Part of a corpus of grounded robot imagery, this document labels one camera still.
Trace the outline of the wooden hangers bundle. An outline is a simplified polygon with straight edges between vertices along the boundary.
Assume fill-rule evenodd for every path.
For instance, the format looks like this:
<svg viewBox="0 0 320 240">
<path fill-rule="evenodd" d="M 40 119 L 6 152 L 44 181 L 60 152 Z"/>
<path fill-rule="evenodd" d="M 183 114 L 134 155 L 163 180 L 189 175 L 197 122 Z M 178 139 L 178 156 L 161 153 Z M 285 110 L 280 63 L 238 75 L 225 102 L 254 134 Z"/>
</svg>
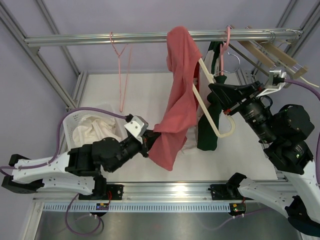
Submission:
<svg viewBox="0 0 320 240">
<path fill-rule="evenodd" d="M 302 80 L 308 86 L 319 88 L 318 84 L 304 78 L 308 71 L 305 66 L 298 66 L 297 60 L 281 49 L 281 45 L 292 47 L 302 39 L 303 32 L 292 28 L 254 29 L 246 27 L 236 29 L 227 25 L 226 33 L 231 41 L 237 41 L 266 68 L 280 65 L 295 80 Z"/>
</svg>

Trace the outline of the thick pink plastic hanger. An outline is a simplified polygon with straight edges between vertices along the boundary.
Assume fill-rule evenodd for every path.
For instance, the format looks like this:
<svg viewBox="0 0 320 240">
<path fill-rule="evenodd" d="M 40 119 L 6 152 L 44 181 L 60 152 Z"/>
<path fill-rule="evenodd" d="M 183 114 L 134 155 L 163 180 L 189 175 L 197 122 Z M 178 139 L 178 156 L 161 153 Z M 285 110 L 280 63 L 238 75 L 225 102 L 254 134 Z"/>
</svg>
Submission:
<svg viewBox="0 0 320 240">
<path fill-rule="evenodd" d="M 219 75 L 220 76 L 224 75 L 224 53 L 228 49 L 229 44 L 230 44 L 230 37 L 231 37 L 231 26 L 230 25 L 228 25 L 226 27 L 225 32 L 226 32 L 227 38 L 226 38 L 226 41 L 220 45 L 220 53 L 219 53 Z"/>
</svg>

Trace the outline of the aluminium clothes rail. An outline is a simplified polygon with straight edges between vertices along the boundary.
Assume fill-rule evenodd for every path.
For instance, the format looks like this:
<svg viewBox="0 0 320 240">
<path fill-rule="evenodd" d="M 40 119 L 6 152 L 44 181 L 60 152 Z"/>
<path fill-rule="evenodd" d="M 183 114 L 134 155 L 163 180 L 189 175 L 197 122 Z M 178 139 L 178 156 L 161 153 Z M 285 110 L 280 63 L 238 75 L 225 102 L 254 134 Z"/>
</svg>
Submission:
<svg viewBox="0 0 320 240">
<path fill-rule="evenodd" d="M 211 31 L 190 31 L 190 36 L 196 42 L 224 41 L 227 31 L 215 29 Z M 298 40 L 302 30 L 290 28 L 274 29 L 231 29 L 231 41 L 275 41 Z M 164 43 L 167 32 L 139 32 L 139 33 L 101 33 L 101 34 L 54 34 L 48 36 L 28 36 L 24 42 L 29 47 L 62 47 L 77 45 L 107 45 L 107 44 L 140 44 Z"/>
</svg>

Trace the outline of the pink t shirt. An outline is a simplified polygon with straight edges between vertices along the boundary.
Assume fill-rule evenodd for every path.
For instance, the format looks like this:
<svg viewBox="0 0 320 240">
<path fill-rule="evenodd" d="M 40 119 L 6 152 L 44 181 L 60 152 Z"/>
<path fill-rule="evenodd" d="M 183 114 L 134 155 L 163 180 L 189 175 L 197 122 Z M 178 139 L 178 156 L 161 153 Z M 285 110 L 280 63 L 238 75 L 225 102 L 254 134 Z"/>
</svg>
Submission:
<svg viewBox="0 0 320 240">
<path fill-rule="evenodd" d="M 178 152 L 187 141 L 187 131 L 197 123 L 198 102 L 193 93 L 202 57 L 195 41 L 184 26 L 167 33 L 167 68 L 173 82 L 167 107 L 154 132 L 160 133 L 149 150 L 149 158 L 161 168 L 172 171 Z"/>
</svg>

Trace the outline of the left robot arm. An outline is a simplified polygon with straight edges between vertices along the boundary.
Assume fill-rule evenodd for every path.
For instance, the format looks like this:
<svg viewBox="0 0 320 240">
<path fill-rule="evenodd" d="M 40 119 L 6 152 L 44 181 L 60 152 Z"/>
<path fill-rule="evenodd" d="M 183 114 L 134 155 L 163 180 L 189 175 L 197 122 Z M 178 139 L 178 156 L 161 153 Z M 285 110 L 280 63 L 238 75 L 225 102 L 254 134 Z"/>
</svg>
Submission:
<svg viewBox="0 0 320 240">
<path fill-rule="evenodd" d="M 137 154 L 147 158 L 160 135 L 147 130 L 141 141 L 130 134 L 121 142 L 106 137 L 73 148 L 54 160 L 13 154 L 7 166 L 12 173 L 4 176 L 1 186 L 16 194 L 58 191 L 76 193 L 80 200 L 106 200 L 111 191 L 102 171 L 113 173 Z"/>
</svg>

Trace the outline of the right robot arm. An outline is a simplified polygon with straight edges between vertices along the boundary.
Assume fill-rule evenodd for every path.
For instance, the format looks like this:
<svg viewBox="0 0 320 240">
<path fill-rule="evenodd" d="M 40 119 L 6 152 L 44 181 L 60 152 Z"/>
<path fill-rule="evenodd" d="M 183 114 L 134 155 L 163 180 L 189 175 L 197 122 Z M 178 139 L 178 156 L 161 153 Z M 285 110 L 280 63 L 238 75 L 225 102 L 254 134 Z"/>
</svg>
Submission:
<svg viewBox="0 0 320 240">
<path fill-rule="evenodd" d="M 258 201 L 282 214 L 299 232 L 320 235 L 319 160 L 306 143 L 314 130 L 303 106 L 287 104 L 276 114 L 262 102 L 263 87 L 258 81 L 247 85 L 212 83 L 211 92 L 217 97 L 227 116 L 240 114 L 266 145 L 264 153 L 295 188 L 296 194 L 283 194 L 258 184 L 241 173 L 235 173 L 222 187 L 211 187 L 213 195 L 235 200 Z"/>
</svg>

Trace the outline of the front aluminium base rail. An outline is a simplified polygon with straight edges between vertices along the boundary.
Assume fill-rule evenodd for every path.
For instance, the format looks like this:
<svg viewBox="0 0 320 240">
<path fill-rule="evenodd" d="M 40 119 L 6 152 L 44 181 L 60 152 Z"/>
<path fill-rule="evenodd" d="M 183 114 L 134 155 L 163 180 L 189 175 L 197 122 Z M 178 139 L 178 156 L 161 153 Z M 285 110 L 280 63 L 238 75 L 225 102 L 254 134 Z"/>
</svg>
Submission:
<svg viewBox="0 0 320 240">
<path fill-rule="evenodd" d="M 258 181 L 264 187 L 284 193 L 297 195 L 289 181 Z M 122 189 L 113 190 L 111 201 L 116 202 L 209 202 L 212 200 L 211 185 L 225 185 L 222 181 L 178 181 L 178 182 L 115 182 Z M 69 202 L 76 194 L 72 192 L 47 191 L 35 193 L 34 202 Z"/>
</svg>

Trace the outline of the green and white t shirt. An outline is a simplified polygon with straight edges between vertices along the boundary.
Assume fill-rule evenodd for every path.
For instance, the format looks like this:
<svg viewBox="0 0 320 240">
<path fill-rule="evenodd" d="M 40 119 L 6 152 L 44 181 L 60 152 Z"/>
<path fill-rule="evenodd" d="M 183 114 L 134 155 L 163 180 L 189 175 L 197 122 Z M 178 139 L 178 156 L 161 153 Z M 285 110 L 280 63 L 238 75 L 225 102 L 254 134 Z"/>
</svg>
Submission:
<svg viewBox="0 0 320 240">
<path fill-rule="evenodd" d="M 220 71 L 220 45 L 221 41 L 213 41 L 210 43 L 206 56 L 204 58 L 204 63 L 208 71 L 214 75 L 214 80 L 223 84 L 227 80 L 227 76 L 219 75 Z M 206 106 L 209 106 L 207 96 L 212 92 L 209 87 L 208 79 L 201 69 L 199 73 L 199 94 Z M 209 109 L 208 110 L 212 120 L 215 125 L 219 126 L 219 118 L 222 110 L 220 109 Z M 197 126 L 197 148 L 202 151 L 215 151 L 218 146 L 218 137 L 214 133 L 207 117 L 205 116 L 201 108 L 197 111 L 198 116 L 198 126 Z"/>
</svg>

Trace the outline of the thin pink wire hanger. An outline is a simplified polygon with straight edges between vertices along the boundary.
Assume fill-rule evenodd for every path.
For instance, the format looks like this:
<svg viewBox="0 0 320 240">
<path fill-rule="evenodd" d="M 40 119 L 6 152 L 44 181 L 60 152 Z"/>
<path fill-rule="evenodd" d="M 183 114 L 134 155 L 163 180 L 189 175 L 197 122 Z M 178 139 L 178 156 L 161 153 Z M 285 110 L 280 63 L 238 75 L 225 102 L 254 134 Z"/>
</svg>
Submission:
<svg viewBox="0 0 320 240">
<path fill-rule="evenodd" d="M 125 44 L 122 50 L 118 50 L 115 45 L 114 40 L 114 34 L 111 31 L 109 33 L 109 40 L 111 43 L 111 46 L 117 56 L 117 63 L 118 63 L 118 83 L 119 83 L 119 112 L 122 113 L 125 108 L 126 103 L 126 96 L 127 96 L 127 88 L 128 88 L 128 82 L 129 82 L 129 76 L 130 76 L 130 70 L 131 70 L 131 60 L 132 60 L 132 49 L 133 47 L 129 44 Z M 121 57 L 126 51 L 126 49 L 129 47 L 128 52 L 128 61 L 127 61 L 127 68 L 125 74 L 122 72 L 122 62 Z"/>
</svg>

